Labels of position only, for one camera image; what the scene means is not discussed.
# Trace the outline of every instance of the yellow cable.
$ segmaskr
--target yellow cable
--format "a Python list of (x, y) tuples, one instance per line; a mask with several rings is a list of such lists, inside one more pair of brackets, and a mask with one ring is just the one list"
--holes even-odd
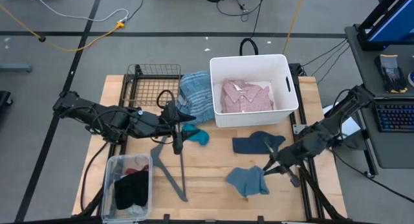
[(290, 24), (289, 32), (287, 34), (287, 38), (286, 38), (286, 41), (285, 41), (285, 46), (283, 47), (282, 54), (285, 54), (286, 46), (287, 46), (287, 43), (289, 42), (289, 38), (290, 38), (290, 33), (292, 33), (293, 26), (295, 25), (296, 17), (298, 16), (300, 5), (302, 4), (302, 1), (303, 0), (299, 0), (299, 3), (296, 7), (295, 14), (293, 15), (292, 23)]
[[(33, 30), (31, 30), (30, 28), (28, 28), (23, 22), (21, 22), (20, 20), (18, 20), (18, 18), (14, 17), (14, 15), (10, 11), (8, 11), (8, 9), (6, 7), (4, 7), (2, 4), (0, 4), (0, 8), (4, 12), (6, 12), (6, 14), (8, 14), (14, 21), (16, 21), (17, 23), (19, 23), (24, 29), (26, 29), (28, 32), (32, 33), (32, 35), (34, 35), (38, 39), (41, 38), (41, 36), (39, 34), (35, 33)], [(60, 47), (59, 45), (54, 44), (54, 43), (49, 43), (49, 42), (46, 42), (46, 43), (48, 45), (52, 46), (52, 47), (55, 47), (55, 48), (57, 48), (59, 50), (63, 50), (65, 52), (77, 52), (77, 51), (86, 49), (87, 47), (90, 47), (93, 43), (97, 42), (99, 39), (102, 39), (103, 37), (106, 37), (106, 36), (112, 34), (114, 31), (118, 30), (119, 28), (123, 28), (123, 27), (125, 27), (124, 23), (121, 23), (120, 21), (118, 21), (116, 23), (116, 27), (114, 29), (110, 30), (108, 33), (106, 33), (106, 34), (104, 34), (102, 36), (97, 37), (96, 39), (94, 39), (90, 43), (88, 43), (86, 46), (81, 47), (79, 49), (65, 49), (63, 47)]]

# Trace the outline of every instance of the computer monitor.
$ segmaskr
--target computer monitor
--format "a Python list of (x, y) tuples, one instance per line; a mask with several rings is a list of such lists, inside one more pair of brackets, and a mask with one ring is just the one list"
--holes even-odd
[(382, 0), (356, 27), (363, 50), (414, 44), (414, 0)]

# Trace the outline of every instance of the concrete floor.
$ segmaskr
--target concrete floor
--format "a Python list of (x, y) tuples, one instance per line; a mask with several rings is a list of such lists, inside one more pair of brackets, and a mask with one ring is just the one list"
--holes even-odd
[[(88, 16), (95, 0), (45, 0), (65, 14)], [(101, 0), (97, 18), (117, 8), (134, 10), (140, 0)], [(258, 0), (240, 0), (247, 9)], [(264, 0), (257, 32), (286, 33), (298, 0)], [(19, 19), (38, 31), (83, 32), (86, 21), (56, 16), (36, 0), (0, 0)], [(237, 13), (226, 0), (223, 9)], [(328, 33), (326, 38), (292, 38), (285, 52), (290, 63), (306, 63), (337, 43), (343, 28), (362, 22), (378, 0), (304, 0), (294, 27), (295, 33)], [(91, 32), (106, 32), (123, 14), (102, 23), (93, 23)], [(83, 52), (71, 89), (92, 101), (99, 101), (107, 74), (124, 74), (130, 63), (178, 63), (182, 72), (209, 69), (218, 56), (237, 56), (242, 37), (195, 37), (191, 32), (251, 32), (256, 15), (243, 23), (238, 17), (220, 14), (205, 0), (145, 0), (144, 6), (120, 32), (187, 32), (188, 37), (109, 37)], [(29, 36), (5, 31), (23, 31), (0, 12), (0, 61), (29, 62), (32, 73), (1, 73), (0, 89), (11, 91), (14, 105), (1, 122), (0, 131), (0, 223), (15, 220), (17, 210), (52, 120), (52, 105), (67, 78), (75, 53), (61, 52)], [(95, 37), (88, 37), (87, 42)], [(48, 36), (49, 41), (76, 48), (78, 36)], [(256, 38), (260, 54), (281, 53), (285, 38)], [(334, 57), (315, 74), (320, 79)], [(324, 59), (306, 66), (312, 74)], [(339, 91), (362, 81), (348, 50), (319, 85), (322, 104), (331, 104)], [(69, 217), (80, 181), (90, 135), (75, 121), (61, 120), (34, 192), (25, 220)], [(364, 156), (346, 149), (338, 153), (360, 170), (366, 170)], [(394, 196), (341, 162), (337, 164), (348, 215), (374, 223), (414, 223), (413, 204)], [(382, 170), (376, 179), (414, 197), (413, 170)]]

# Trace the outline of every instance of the keyboard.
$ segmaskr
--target keyboard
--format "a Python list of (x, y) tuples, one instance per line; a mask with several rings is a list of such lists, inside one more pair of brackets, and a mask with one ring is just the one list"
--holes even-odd
[(414, 105), (376, 104), (381, 132), (414, 132)]

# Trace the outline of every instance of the pink shirt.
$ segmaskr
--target pink shirt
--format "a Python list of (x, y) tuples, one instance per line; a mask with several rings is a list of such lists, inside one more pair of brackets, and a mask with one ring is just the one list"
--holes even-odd
[(223, 113), (245, 113), (252, 111), (272, 111), (273, 102), (269, 99), (269, 87), (245, 83), (244, 80), (225, 80), (221, 93)]

